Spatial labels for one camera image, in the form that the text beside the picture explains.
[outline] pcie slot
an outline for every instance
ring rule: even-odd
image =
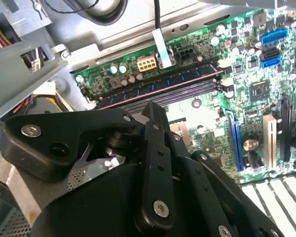
[[[263,116],[263,151],[264,161],[269,169],[276,167],[277,120],[272,115]]]
[[[242,171],[244,170],[244,161],[242,157],[242,145],[241,145],[239,122],[238,122],[238,119],[234,116],[234,113],[232,111],[226,110],[226,113],[229,118],[229,126],[231,130],[235,164],[238,171]]]
[[[291,157],[291,138],[292,138],[292,105],[291,98],[283,95],[281,103],[282,131],[280,141],[280,156],[285,162]]]
[[[124,90],[101,95],[96,109],[121,107],[139,100],[146,100],[161,93],[167,93],[200,81],[210,80],[222,74],[223,70],[212,63],[188,67],[162,77],[144,81]]]

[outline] capacitor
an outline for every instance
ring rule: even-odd
[[[210,43],[212,46],[216,47],[217,45],[219,45],[219,38],[217,36],[214,36],[211,38]]]
[[[262,48],[262,42],[254,39],[253,41],[251,41],[251,46],[254,48]]]
[[[127,86],[128,84],[128,80],[127,78],[122,78],[121,82],[120,82],[123,86]]]
[[[144,75],[143,75],[142,73],[138,73],[138,74],[136,75],[136,79],[137,79],[137,80],[142,80],[142,79],[144,79]]]
[[[260,57],[261,54],[262,54],[262,50],[261,49],[256,50],[256,56],[257,57]]]
[[[294,20],[293,18],[288,18],[285,21],[285,25],[290,28],[296,28],[296,20]]]
[[[112,64],[112,65],[110,66],[110,73],[111,73],[112,75],[114,75],[114,74],[117,73],[117,71],[118,71],[118,66],[117,66],[116,64]]]
[[[121,73],[121,74],[126,73],[126,71],[127,71],[127,67],[126,67],[126,65],[125,65],[125,64],[120,64],[119,67],[118,67],[118,71],[119,71],[119,73]]]
[[[128,79],[128,81],[129,81],[129,83],[135,83],[135,81],[136,81],[136,76],[135,76],[135,74],[131,73],[131,74],[129,75],[129,79]]]
[[[253,54],[256,52],[256,50],[255,50],[253,47],[251,47],[251,46],[247,46],[247,47],[245,48],[245,50],[246,50],[246,52],[247,52],[248,54],[250,54],[250,55],[253,55]]]

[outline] screw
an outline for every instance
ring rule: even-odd
[[[177,141],[180,141],[180,140],[181,140],[180,136],[177,135],[177,134],[173,135],[173,137],[174,137],[174,139],[176,139]]]
[[[36,125],[28,124],[21,128],[21,133],[27,137],[39,137],[41,135],[41,129]]]
[[[131,121],[130,117],[128,117],[128,116],[126,116],[126,115],[125,115],[123,118],[124,118],[126,121],[128,121],[128,122]]]
[[[218,226],[218,231],[221,237],[231,237],[230,231],[225,226]]]
[[[153,210],[158,216],[162,218],[167,218],[169,216],[169,208],[163,201],[155,201],[153,203]]]
[[[159,130],[160,128],[158,127],[158,125],[157,124],[154,124],[153,125],[153,127],[155,128],[155,129],[157,129],[157,130]]]
[[[272,234],[274,235],[274,237],[279,237],[278,233],[276,233],[275,230],[271,230]]]
[[[205,156],[204,154],[201,154],[201,157],[203,160],[207,160],[207,156]]]

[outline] connector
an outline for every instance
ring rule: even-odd
[[[263,116],[264,161],[269,169],[276,168],[277,120],[272,115]]]
[[[261,36],[261,42],[262,45],[268,45],[275,42],[278,42],[280,40],[285,39],[288,36],[288,30],[287,29],[279,29],[276,31],[272,31],[270,33],[267,33],[263,36]]]
[[[261,61],[260,65],[264,69],[264,68],[280,65],[281,63],[282,63],[282,58],[276,57],[268,60],[263,60]]]
[[[137,67],[140,72],[145,72],[157,67],[156,59],[154,56],[148,56],[145,58],[138,59]]]

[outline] chip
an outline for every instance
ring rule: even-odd
[[[256,60],[252,60],[249,62],[249,65],[250,65],[250,68],[255,68],[258,65],[258,63]]]
[[[238,65],[238,66],[235,67],[235,72],[236,73],[241,73],[242,70],[243,70],[242,65]]]
[[[232,37],[232,38],[231,38],[231,42],[232,42],[232,43],[237,43],[237,42],[238,42],[238,37],[237,37],[237,36]]]
[[[249,91],[250,91],[251,103],[259,101],[259,100],[265,100],[270,95],[269,81],[265,80],[262,82],[252,84],[249,87]]]
[[[274,19],[272,19],[266,23],[267,28],[272,28],[274,26],[275,26]]]
[[[238,22],[237,21],[234,21],[231,23],[231,27],[232,28],[236,28],[238,26]]]
[[[231,35],[236,36],[238,34],[237,29],[232,29],[231,30]]]
[[[225,46],[225,48],[230,48],[231,47],[231,40],[226,40],[223,45]]]
[[[224,69],[224,72],[225,72],[225,74],[230,74],[230,73],[232,73],[232,67],[229,66],[229,67],[225,68],[225,69]]]
[[[263,26],[266,23],[266,13],[260,13],[253,17],[253,26]]]
[[[245,24],[250,24],[251,23],[251,19],[250,17],[245,17]]]
[[[279,16],[278,18],[276,18],[276,25],[280,26],[283,25],[285,22],[285,16]]]

